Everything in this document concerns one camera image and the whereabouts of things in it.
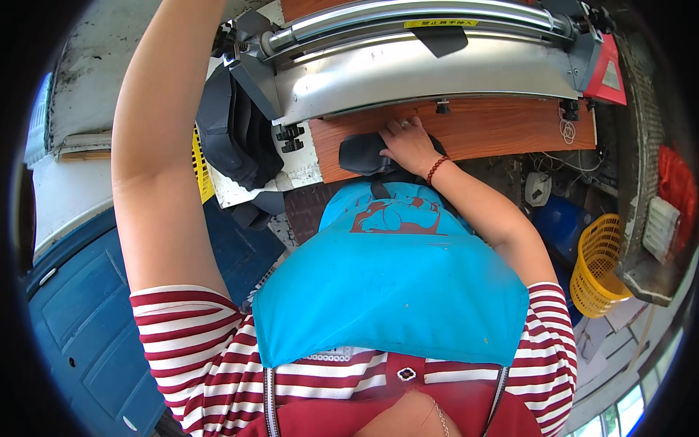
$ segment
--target striped sleeve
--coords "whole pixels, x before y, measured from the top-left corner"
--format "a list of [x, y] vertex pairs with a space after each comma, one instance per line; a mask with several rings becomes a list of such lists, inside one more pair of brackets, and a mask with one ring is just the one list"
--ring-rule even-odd
[[529, 287], [529, 309], [507, 391], [536, 417], [543, 437], [555, 436], [570, 414], [577, 379], [575, 337], [557, 284]]
[[233, 435], [262, 414], [262, 379], [251, 315], [193, 285], [130, 296], [145, 358], [182, 430]]

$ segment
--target machine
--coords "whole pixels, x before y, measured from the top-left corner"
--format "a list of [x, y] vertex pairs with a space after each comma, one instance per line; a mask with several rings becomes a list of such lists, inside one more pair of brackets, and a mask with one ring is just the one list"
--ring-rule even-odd
[[280, 127], [416, 100], [512, 95], [626, 104], [614, 22], [578, 0], [360, 0], [281, 27], [249, 10], [219, 28], [212, 56]]

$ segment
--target blue apron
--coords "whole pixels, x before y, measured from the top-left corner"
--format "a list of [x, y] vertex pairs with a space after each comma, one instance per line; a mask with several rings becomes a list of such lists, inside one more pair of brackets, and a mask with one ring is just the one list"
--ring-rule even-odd
[[529, 294], [425, 186], [342, 188], [252, 302], [262, 365], [340, 346], [508, 367]]

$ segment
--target wrist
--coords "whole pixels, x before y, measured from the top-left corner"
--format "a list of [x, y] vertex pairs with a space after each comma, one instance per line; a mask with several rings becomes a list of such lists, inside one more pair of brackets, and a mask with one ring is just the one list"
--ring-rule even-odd
[[441, 153], [437, 153], [435, 151], [435, 154], [432, 157], [427, 158], [422, 162], [420, 169], [415, 174], [418, 175], [419, 177], [427, 180], [427, 176], [430, 174], [430, 171], [432, 171], [432, 168], [442, 158], [443, 158], [443, 155]]
[[456, 167], [457, 169], [459, 168], [450, 159], [447, 159], [446, 161], [441, 163], [439, 166], [437, 166], [434, 173], [432, 174], [432, 178], [429, 185], [432, 186], [432, 188], [439, 191], [439, 186], [443, 184], [445, 179], [449, 179], [448, 173], [450, 173], [453, 167]]
[[427, 175], [425, 176], [425, 181], [427, 182], [427, 185], [432, 186], [432, 179], [434, 179], [434, 175], [447, 162], [451, 162], [451, 159], [449, 158], [448, 155], [444, 155], [444, 156], [440, 155], [439, 156], [439, 158], [435, 161], [434, 165], [432, 165], [432, 167], [427, 172]]

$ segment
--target yellow plastic basket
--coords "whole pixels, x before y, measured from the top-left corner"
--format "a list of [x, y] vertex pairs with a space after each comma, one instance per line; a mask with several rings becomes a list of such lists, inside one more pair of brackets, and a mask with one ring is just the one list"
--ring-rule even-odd
[[201, 151], [201, 139], [199, 138], [199, 130], [196, 125], [194, 125], [194, 134], [192, 135], [192, 166], [194, 167], [196, 181], [199, 184], [201, 203], [204, 204], [214, 195], [214, 186], [211, 183], [204, 153]]
[[570, 297], [587, 317], [610, 312], [632, 296], [614, 274], [619, 259], [619, 216], [604, 214], [588, 226], [577, 244], [577, 261], [570, 279]]

